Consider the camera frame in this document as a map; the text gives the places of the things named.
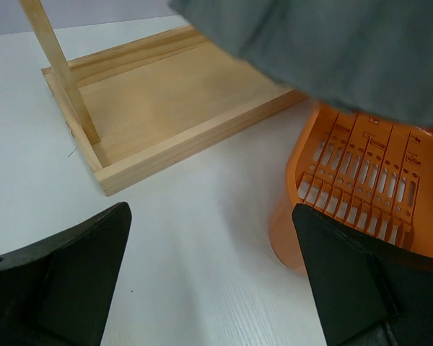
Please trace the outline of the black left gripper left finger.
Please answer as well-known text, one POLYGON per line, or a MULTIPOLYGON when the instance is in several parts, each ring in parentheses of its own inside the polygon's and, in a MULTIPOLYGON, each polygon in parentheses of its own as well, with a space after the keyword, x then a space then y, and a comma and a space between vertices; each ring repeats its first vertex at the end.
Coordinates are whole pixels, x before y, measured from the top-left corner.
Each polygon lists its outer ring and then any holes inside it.
POLYGON ((99 345, 131 227, 126 202, 0 255, 0 345, 99 345))

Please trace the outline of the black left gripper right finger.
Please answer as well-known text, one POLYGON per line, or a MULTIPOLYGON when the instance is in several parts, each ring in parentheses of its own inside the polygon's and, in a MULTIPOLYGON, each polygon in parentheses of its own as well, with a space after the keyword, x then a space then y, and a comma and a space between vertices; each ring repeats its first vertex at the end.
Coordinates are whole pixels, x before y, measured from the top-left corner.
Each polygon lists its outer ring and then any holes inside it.
POLYGON ((328 345, 433 345, 433 258, 308 205, 292 221, 328 345))

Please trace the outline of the grey pleated skirt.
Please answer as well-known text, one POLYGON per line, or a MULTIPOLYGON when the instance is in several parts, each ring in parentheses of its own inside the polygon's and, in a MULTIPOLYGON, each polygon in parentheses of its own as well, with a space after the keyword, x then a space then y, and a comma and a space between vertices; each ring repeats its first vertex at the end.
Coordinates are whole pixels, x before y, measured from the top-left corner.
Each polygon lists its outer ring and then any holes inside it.
POLYGON ((433 127, 433 1, 171 1, 230 55, 341 110, 433 127))

